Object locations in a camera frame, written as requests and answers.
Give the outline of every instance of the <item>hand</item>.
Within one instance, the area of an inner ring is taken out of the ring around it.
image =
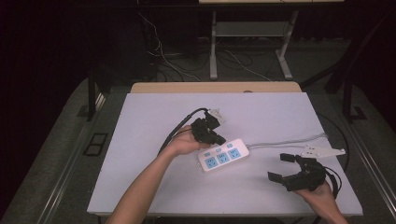
[[[172,141],[168,144],[168,146],[165,147],[164,150],[172,150],[176,157],[178,155],[192,153],[193,151],[200,148],[208,147],[210,147],[210,144],[199,143],[195,140],[191,132],[191,126],[187,125],[181,128],[175,134],[175,136],[172,138]]]
[[[299,189],[294,192],[302,196],[309,206],[311,206],[312,210],[328,223],[347,223],[338,209],[337,203],[332,196],[332,189],[327,181],[314,191]]]

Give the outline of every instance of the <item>person's left hand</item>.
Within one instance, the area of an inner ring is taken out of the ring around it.
[[[192,135],[191,126],[186,125],[175,134],[175,136],[172,138],[172,141],[168,144],[168,146],[165,147],[164,150],[173,150],[175,156],[178,156],[192,153],[193,151],[200,148],[208,147],[210,147],[210,144],[208,143],[197,142]]]

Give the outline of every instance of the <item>white power strip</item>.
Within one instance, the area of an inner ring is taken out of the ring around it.
[[[249,151],[241,139],[212,147],[198,154],[198,160],[205,172],[218,170],[234,161],[240,161],[248,156]]]

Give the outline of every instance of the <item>table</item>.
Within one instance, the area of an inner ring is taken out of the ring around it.
[[[123,192],[155,158],[164,138],[198,107],[220,109],[227,120],[215,131],[228,141],[241,138],[246,144],[277,142],[322,133],[306,93],[297,87],[294,82],[135,84],[120,113],[88,212],[110,215]],[[201,116],[194,116],[191,122]],[[330,146],[326,138],[309,144]],[[280,161],[279,154],[299,151],[296,147],[251,149],[246,160],[210,174],[198,168],[198,152],[179,156],[169,166],[148,216],[314,215],[299,196],[269,181],[266,175],[267,171],[298,173],[299,166]],[[342,213],[361,215],[361,205],[338,160],[326,158],[319,162],[333,168],[343,180],[337,199]]]
[[[252,4],[252,3],[323,3],[344,2],[344,0],[200,0],[200,4]],[[290,42],[294,24],[297,20],[298,10],[291,13],[289,21],[217,21],[216,11],[212,15],[212,34],[210,50],[210,79],[218,79],[216,60],[217,36],[282,36],[282,46],[276,50],[276,57],[286,80],[291,80],[292,75],[285,59],[286,49]]]

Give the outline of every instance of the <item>power outlet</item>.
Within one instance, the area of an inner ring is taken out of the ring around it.
[[[198,160],[205,172],[218,170],[234,161],[240,161],[249,154],[241,139],[235,139],[219,147],[212,147],[198,153]]]

